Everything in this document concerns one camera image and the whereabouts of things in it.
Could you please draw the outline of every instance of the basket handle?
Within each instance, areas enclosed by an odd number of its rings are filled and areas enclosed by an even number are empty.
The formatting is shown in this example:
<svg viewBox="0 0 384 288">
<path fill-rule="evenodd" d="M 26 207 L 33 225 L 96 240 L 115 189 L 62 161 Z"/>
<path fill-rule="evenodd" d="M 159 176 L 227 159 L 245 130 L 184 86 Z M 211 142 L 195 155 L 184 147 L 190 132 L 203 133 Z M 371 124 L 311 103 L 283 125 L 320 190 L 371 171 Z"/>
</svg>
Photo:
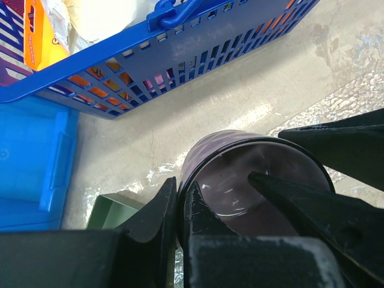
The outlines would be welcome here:
<svg viewBox="0 0 384 288">
<path fill-rule="evenodd" d="M 188 0 L 183 9 L 176 11 L 173 6 L 176 0 L 160 0 L 156 3 L 155 11 L 147 16 L 149 30 L 156 30 L 158 26 L 172 29 L 181 25 L 202 2 L 203 0 Z"/>
</svg>

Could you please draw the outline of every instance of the basket slot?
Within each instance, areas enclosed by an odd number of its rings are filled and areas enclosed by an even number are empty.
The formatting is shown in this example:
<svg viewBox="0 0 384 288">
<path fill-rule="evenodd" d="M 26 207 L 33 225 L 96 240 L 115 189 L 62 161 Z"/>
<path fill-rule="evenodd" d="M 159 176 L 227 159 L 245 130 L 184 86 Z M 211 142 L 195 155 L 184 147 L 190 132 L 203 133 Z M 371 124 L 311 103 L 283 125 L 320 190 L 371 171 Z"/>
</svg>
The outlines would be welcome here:
<svg viewBox="0 0 384 288">
<path fill-rule="evenodd" d="M 162 33 L 159 36 L 156 37 L 157 41 L 163 42 L 168 39 L 168 34 L 167 33 Z"/>
<path fill-rule="evenodd" d="M 238 51 L 234 54 L 233 56 L 233 59 L 236 59 L 240 54 L 244 54 L 242 53 L 243 50 L 248 46 L 248 44 L 250 42 L 252 42 L 252 38 L 250 37 L 250 35 L 253 33 L 254 29 L 251 29 L 249 30 L 246 35 L 244 36 L 244 38 L 241 40 L 241 44 L 240 44 L 240 48 L 238 49 Z"/>
<path fill-rule="evenodd" d="M 136 100 L 131 100 L 130 101 L 130 104 L 134 107 L 134 108 L 136 108 L 137 106 L 139 106 L 139 104 L 138 104 L 138 102 L 136 101 Z"/>
<path fill-rule="evenodd" d="M 284 25 L 288 20 L 292 19 L 292 14 L 296 11 L 296 8 L 292 9 L 290 12 L 288 12 L 287 16 L 284 18 L 284 20 L 280 23 L 280 25 Z"/>
<path fill-rule="evenodd" d="M 140 53 L 141 51 L 138 51 L 136 47 L 130 49 L 133 51 L 133 54 Z M 123 54 L 115 55 L 114 58 L 117 60 L 117 62 L 121 65 L 124 71 L 129 71 L 129 63 L 128 58 L 126 58 Z M 142 93 L 148 98 L 153 99 L 152 95 L 149 93 L 148 89 L 145 87 L 145 85 L 142 82 L 135 82 L 135 84 L 138 86 L 138 88 L 142 91 Z"/>
<path fill-rule="evenodd" d="M 106 91 L 108 91 L 109 93 L 108 96 L 112 96 L 113 98 L 115 98 L 117 101 L 119 102 L 122 102 L 124 105 L 127 105 L 130 109 L 133 109 L 134 107 L 132 105 L 130 105 L 128 103 L 127 100 L 123 99 L 117 92 L 114 92 L 111 87 L 108 87 L 107 85 L 105 85 L 104 81 L 102 82 L 101 80 L 98 80 L 96 79 L 95 77 L 93 77 L 92 75 L 90 75 L 88 72 L 84 71 L 84 72 L 81 72 L 79 73 L 79 76 L 84 78 L 86 81 L 88 81 L 90 83 L 90 86 L 89 88 L 98 88 L 98 86 L 100 86 L 101 83 L 103 83 L 103 89 L 100 89 L 102 90 L 103 92 L 107 93 Z M 92 99 L 93 101 L 95 101 L 96 103 L 99 103 L 99 99 L 102 99 L 101 97 L 95 95 L 95 94 L 91 94 L 92 96 L 89 97 L 90 99 Z"/>
<path fill-rule="evenodd" d="M 66 87 L 67 89 L 69 89 L 71 91 L 74 91 L 74 93 L 76 93 L 75 95 L 73 95 L 74 97 L 78 96 L 78 95 L 82 95 L 82 96 L 85 96 L 86 98 L 89 98 L 92 100 L 97 99 L 96 102 L 89 103 L 91 105 L 92 104 L 102 104 L 109 109 L 116 110 L 119 113 L 124 113 L 124 111 L 122 109 L 120 109 L 119 107 L 116 107 L 115 105 L 108 102 L 108 99 L 110 98 L 109 96 L 107 96 L 105 98 L 100 98 L 100 97 L 96 96 L 95 94 L 89 92 L 87 89 L 81 88 L 81 87 L 77 86 L 76 84 L 70 82 L 69 80 L 66 80 L 63 83 L 60 83 L 60 85 Z"/>
<path fill-rule="evenodd" d="M 208 51 L 207 53 L 207 59 L 205 61 L 204 69 L 203 69 L 203 74 L 206 73 L 207 71 L 211 71 L 214 65 L 214 61 L 218 55 L 220 45 L 217 45 L 213 47 L 211 50 Z"/>
<path fill-rule="evenodd" d="M 254 40 L 250 39 L 249 41 L 247 41 L 247 43 L 244 45 L 244 48 L 243 50 L 241 51 L 241 55 L 244 55 L 248 52 L 249 48 L 251 47 L 252 43 L 253 43 Z"/>
<path fill-rule="evenodd" d="M 277 36 L 276 36 L 276 38 L 280 37 L 280 36 L 284 33 L 284 31 L 285 31 L 285 29 L 286 29 L 287 27 L 288 27 L 288 24 L 285 25 L 284 27 L 281 27 L 279 33 L 278 33 Z"/>
<path fill-rule="evenodd" d="M 296 11 L 296 13 L 293 15 L 292 20 L 296 19 L 300 15 L 300 12 L 303 11 L 303 9 L 308 5 L 308 3 L 303 4 L 300 6 L 300 8 Z"/>
<path fill-rule="evenodd" d="M 197 23 L 192 23 L 191 26 L 192 28 L 196 28 L 198 26 L 201 26 L 201 27 L 204 27 L 204 25 L 206 24 L 206 22 L 208 22 L 208 14 L 205 14 L 205 15 L 202 15 L 198 18 L 196 18 L 196 20 L 198 20 Z"/>
<path fill-rule="evenodd" d="M 175 32 L 175 35 L 179 35 L 180 33 L 184 32 L 184 25 L 177 26 L 173 30 Z"/>
<path fill-rule="evenodd" d="M 230 51 L 230 52 L 227 54 L 227 56 L 225 56 L 225 58 L 224 58 L 224 63 L 229 62 L 229 59 L 231 58 L 232 54 L 233 54 L 233 51 Z"/>
<path fill-rule="evenodd" d="M 267 42 L 270 42 L 275 39 L 275 36 L 277 35 L 278 31 L 279 29 L 276 29 L 275 32 L 273 32 L 272 35 L 268 38 Z"/>
<path fill-rule="evenodd" d="M 191 28 L 198 27 L 198 26 L 200 25 L 201 21 L 202 21 L 202 18 L 201 18 L 201 17 L 197 17 L 197 18 L 195 18 L 195 19 L 192 19 L 192 20 L 189 22 L 189 24 L 186 25 L 186 26 L 188 27 L 187 29 L 189 29 L 190 27 L 191 27 Z"/>
<path fill-rule="evenodd" d="M 177 71 L 177 76 L 176 77 L 178 77 L 180 83 L 183 84 L 184 81 L 181 81 L 181 77 L 183 77 L 184 74 L 185 74 L 185 63 L 184 62 L 179 63 L 178 64 L 178 68 L 177 68 L 176 71 Z"/>
<path fill-rule="evenodd" d="M 243 41 L 244 37 L 245 37 L 245 34 L 240 34 L 236 36 L 236 38 L 232 43 L 232 49 L 231 49 L 232 53 L 230 54 L 228 60 L 225 59 L 227 60 L 227 62 L 231 61 L 235 57 L 235 55 L 239 52 L 239 46 L 240 46 L 240 43 Z"/>
<path fill-rule="evenodd" d="M 275 19 L 271 19 L 271 20 L 269 20 L 267 23 L 266 23 L 266 25 L 264 26 L 264 28 L 263 28 L 263 34 L 266 34 L 266 33 L 268 33 L 268 31 L 269 31 L 269 28 L 271 27 L 271 24 L 273 23 L 273 21 L 274 21 Z"/>
<path fill-rule="evenodd" d="M 254 41 L 254 43 L 253 43 L 253 45 L 252 45 L 251 51 L 252 51 L 253 49 L 255 49 L 255 48 L 258 47 L 258 45 L 259 45 L 259 43 L 260 43 L 260 41 L 261 41 L 262 38 L 263 38 L 263 37 L 261 36 L 261 37 L 259 37 L 258 39 L 255 39 L 255 41 Z"/>
<path fill-rule="evenodd" d="M 295 27 L 297 22 L 298 20 L 294 21 L 291 25 L 289 25 L 288 28 L 284 31 L 284 34 L 287 34 L 289 31 L 291 31 L 293 27 Z"/>
<path fill-rule="evenodd" d="M 234 2 L 231 2 L 231 3 L 228 3 L 228 4 L 224 5 L 224 10 L 223 10 L 223 12 L 226 13 L 226 12 L 228 12 L 229 10 L 231 10 L 231 9 L 233 8 L 233 3 L 234 3 Z"/>
<path fill-rule="evenodd" d="M 260 42 L 260 46 L 262 46 L 262 45 L 264 45 L 265 43 L 266 43 L 266 41 L 267 41 L 267 39 L 270 37 L 271 35 L 270 34 L 268 34 L 268 35 L 263 35 L 263 38 L 262 38 L 262 40 L 261 40 L 261 42 Z"/>
<path fill-rule="evenodd" d="M 179 64 L 179 76 L 180 76 L 180 83 L 187 83 L 189 79 L 189 73 L 190 73 L 190 60 L 184 61 Z"/>
<path fill-rule="evenodd" d="M 304 16 L 310 8 L 317 2 L 318 0 L 313 0 L 307 7 L 304 9 L 304 11 L 300 14 L 300 17 Z"/>
<path fill-rule="evenodd" d="M 168 75 L 167 75 L 167 72 L 161 72 L 161 77 L 163 78 L 164 80 L 164 85 L 165 85 L 165 88 L 167 91 L 170 91 L 171 90 L 171 87 L 170 87 L 170 79 L 168 78 Z"/>
<path fill-rule="evenodd" d="M 175 81 L 175 87 L 178 87 L 180 86 L 179 67 L 177 65 L 173 66 L 172 71 L 173 71 L 173 78 L 174 78 L 173 81 Z"/>
<path fill-rule="evenodd" d="M 255 30 L 255 32 L 252 35 L 252 38 L 251 38 L 252 40 L 256 39 L 256 37 L 258 36 L 259 32 L 262 30 L 263 26 L 264 26 L 264 24 L 261 24 L 261 25 L 259 25 L 257 27 L 257 29 Z"/>
<path fill-rule="evenodd" d="M 224 46 L 224 45 L 220 45 L 220 46 L 218 47 L 218 51 L 222 51 L 222 49 L 224 48 L 223 46 Z M 221 62 L 222 62 L 221 60 L 223 60 L 223 58 L 222 58 L 222 56 L 221 56 L 221 53 L 217 52 L 217 55 L 216 55 L 214 64 L 213 64 L 213 66 L 212 66 L 212 69 L 214 69 L 214 68 L 216 68 L 216 67 L 219 67 L 220 64 L 221 64 Z"/>
<path fill-rule="evenodd" d="M 47 88 L 47 91 L 53 92 L 56 94 L 60 94 L 60 95 L 64 95 L 64 96 L 68 96 L 69 94 L 71 94 L 71 92 L 67 88 L 60 87 L 59 85 L 53 85 L 53 86 Z"/>
<path fill-rule="evenodd" d="M 217 9 L 216 10 L 212 10 L 209 13 L 206 14 L 206 18 L 208 20 L 212 20 L 215 17 L 217 17 Z"/>
<path fill-rule="evenodd" d="M 287 7 L 286 7 L 286 10 L 288 10 L 290 7 L 292 7 L 293 3 L 295 3 L 296 0 L 290 0 Z"/>
<path fill-rule="evenodd" d="M 150 91 L 152 97 L 154 96 L 154 90 L 156 92 L 155 97 L 160 96 L 162 94 L 162 92 L 160 90 L 159 85 L 157 84 L 156 79 L 154 77 L 150 77 L 148 80 L 150 81 L 150 83 L 153 86 L 153 88 L 147 88 Z"/>
<path fill-rule="evenodd" d="M 230 56 L 228 56 L 228 55 L 229 55 L 229 53 L 231 53 L 231 49 L 229 47 L 231 47 L 232 41 L 233 41 L 233 39 L 227 40 L 224 43 L 223 49 L 221 50 L 221 52 L 223 53 L 223 61 L 224 61 L 224 63 L 229 61 Z"/>
<path fill-rule="evenodd" d="M 140 96 L 140 99 L 141 99 L 144 103 L 146 103 L 146 102 L 149 101 L 149 99 L 148 99 L 144 94 Z"/>
<path fill-rule="evenodd" d="M 200 70 L 200 66 L 201 66 L 201 64 L 200 64 L 201 60 L 202 60 L 202 55 L 201 54 L 197 55 L 196 56 L 196 62 L 194 65 L 193 78 L 197 78 L 200 75 L 199 70 Z"/>
<path fill-rule="evenodd" d="M 204 71 L 204 66 L 206 64 L 206 59 L 208 57 L 208 51 L 204 51 L 203 53 L 201 53 L 197 58 L 199 59 L 199 61 L 196 60 L 196 65 L 199 67 L 197 69 L 197 75 L 201 75 L 203 74 L 203 71 Z"/>
<path fill-rule="evenodd" d="M 272 30 L 274 30 L 276 27 L 277 27 L 277 25 L 280 23 L 280 21 L 282 20 L 282 18 L 285 16 L 285 13 L 283 13 L 282 15 L 280 15 L 277 19 L 276 19 L 276 21 L 274 22 L 274 24 L 272 25 Z"/>
<path fill-rule="evenodd" d="M 190 80 L 193 80 L 194 79 L 194 75 L 195 75 L 195 70 L 196 70 L 196 67 L 198 66 L 197 64 L 197 57 L 194 56 L 192 57 L 189 61 L 186 61 L 186 77 L 188 79 L 186 79 L 186 81 L 190 81 Z"/>
<path fill-rule="evenodd" d="M 109 76 L 109 79 L 114 81 L 119 87 L 121 87 L 122 90 L 125 91 L 130 96 L 130 99 L 134 99 L 138 103 L 143 104 L 143 101 L 139 98 L 140 95 L 132 91 L 132 89 L 123 80 L 121 80 L 121 78 L 116 73 L 114 73 L 107 64 L 100 63 L 96 65 L 96 67 L 101 71 L 108 71 L 107 75 Z"/>
</svg>

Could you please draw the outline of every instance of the black plastic part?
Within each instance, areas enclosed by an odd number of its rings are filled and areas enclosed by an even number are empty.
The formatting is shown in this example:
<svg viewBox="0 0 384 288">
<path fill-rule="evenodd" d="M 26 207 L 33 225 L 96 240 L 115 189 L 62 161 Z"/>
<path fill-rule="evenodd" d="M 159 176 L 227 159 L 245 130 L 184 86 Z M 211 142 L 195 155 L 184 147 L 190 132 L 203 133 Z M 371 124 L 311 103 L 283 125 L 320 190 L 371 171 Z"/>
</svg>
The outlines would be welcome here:
<svg viewBox="0 0 384 288">
<path fill-rule="evenodd" d="M 176 179 L 114 230 L 0 235 L 1 287 L 173 287 Z"/>
<path fill-rule="evenodd" d="M 248 179 L 300 236 L 328 244 L 353 286 L 384 285 L 383 209 L 261 173 L 253 172 Z"/>
<path fill-rule="evenodd" d="M 278 136 L 302 146 L 323 165 L 384 190 L 384 109 Z"/>
<path fill-rule="evenodd" d="M 177 236 L 178 240 L 180 243 L 183 243 L 183 217 L 184 217 L 184 206 L 185 206 L 185 197 L 189 191 L 188 187 L 191 187 L 194 179 L 196 178 L 197 174 L 201 171 L 201 169 L 207 165 L 211 160 L 213 160 L 216 156 L 224 153 L 225 151 L 228 151 L 230 149 L 233 149 L 234 147 L 238 145 L 245 145 L 245 144 L 251 144 L 251 143 L 256 143 L 256 142 L 272 142 L 272 143 L 279 143 L 279 144 L 284 144 L 284 145 L 289 145 L 292 148 L 297 149 L 298 151 L 304 153 L 306 156 L 311 158 L 320 168 L 320 170 L 323 171 L 325 177 L 327 178 L 327 181 L 329 182 L 329 187 L 331 189 L 331 192 L 335 193 L 335 188 L 333 186 L 331 177 L 329 177 L 328 173 L 326 172 L 325 168 L 321 164 L 321 162 L 316 159 L 311 153 L 309 153 L 306 149 L 298 146 L 297 144 L 290 142 L 290 141 L 285 141 L 284 139 L 279 139 L 275 137 L 255 137 L 255 138 L 250 138 L 250 139 L 245 139 L 245 140 L 239 140 L 236 142 L 233 142 L 229 145 L 223 146 L 219 149 L 217 149 L 215 152 L 213 152 L 211 155 L 206 157 L 204 161 L 202 161 L 194 170 L 194 172 L 190 175 L 190 177 L 187 179 L 186 183 L 180 183 L 179 187 L 179 196 L 178 196 L 178 206 L 176 209 L 177 217 L 176 217 L 176 231 L 177 231 Z"/>
<path fill-rule="evenodd" d="M 334 256 L 313 238 L 192 236 L 189 255 L 190 288 L 344 287 Z"/>
<path fill-rule="evenodd" d="M 191 271 L 189 244 L 192 236 L 196 235 L 237 235 L 228 228 L 204 202 L 199 184 L 192 183 L 185 195 L 183 243 L 184 251 L 184 287 L 189 287 Z"/>
</svg>

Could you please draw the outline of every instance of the blue plastic bin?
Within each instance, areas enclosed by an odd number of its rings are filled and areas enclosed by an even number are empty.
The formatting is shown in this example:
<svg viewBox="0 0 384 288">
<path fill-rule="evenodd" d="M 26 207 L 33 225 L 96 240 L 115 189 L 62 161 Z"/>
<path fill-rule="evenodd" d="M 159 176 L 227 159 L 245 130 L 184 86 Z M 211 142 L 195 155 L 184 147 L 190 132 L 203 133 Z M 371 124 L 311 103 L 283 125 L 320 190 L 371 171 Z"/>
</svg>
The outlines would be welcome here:
<svg viewBox="0 0 384 288">
<path fill-rule="evenodd" d="M 147 21 L 43 71 L 31 75 L 8 67 L 28 77 L 0 87 L 0 103 L 37 95 L 85 113 L 115 118 L 286 35 L 318 1 L 188 0 L 174 8 L 170 1 L 161 0 Z M 0 17 L 10 24 L 2 29 L 11 36 L 0 38 L 22 52 L 22 42 L 15 41 L 20 37 L 20 19 L 4 4 L 0 10 Z M 9 56 L 22 61 L 18 55 Z M 110 68 L 111 61 L 120 67 Z M 86 84 L 74 83 L 70 77 L 75 74 Z M 0 65 L 0 77 L 6 76 L 12 77 L 6 65 Z M 111 83 L 119 88 L 111 89 Z M 102 90 L 103 96 L 95 89 Z"/>
<path fill-rule="evenodd" d="M 78 117 L 36 97 L 0 105 L 0 231 L 60 228 Z"/>
</svg>

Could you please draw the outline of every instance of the purple cup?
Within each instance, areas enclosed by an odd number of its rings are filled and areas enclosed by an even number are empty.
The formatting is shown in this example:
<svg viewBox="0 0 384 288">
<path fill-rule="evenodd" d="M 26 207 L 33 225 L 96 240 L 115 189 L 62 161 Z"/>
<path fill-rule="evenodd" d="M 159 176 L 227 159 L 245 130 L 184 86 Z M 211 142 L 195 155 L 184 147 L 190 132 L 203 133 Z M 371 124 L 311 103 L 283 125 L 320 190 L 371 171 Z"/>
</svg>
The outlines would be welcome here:
<svg viewBox="0 0 384 288">
<path fill-rule="evenodd" d="M 187 154 L 179 186 L 180 218 L 185 195 L 197 181 L 204 201 L 237 234 L 297 235 L 282 213 L 248 183 L 251 172 L 335 192 L 324 167 L 302 147 L 275 137 L 224 130 L 204 137 Z"/>
</svg>

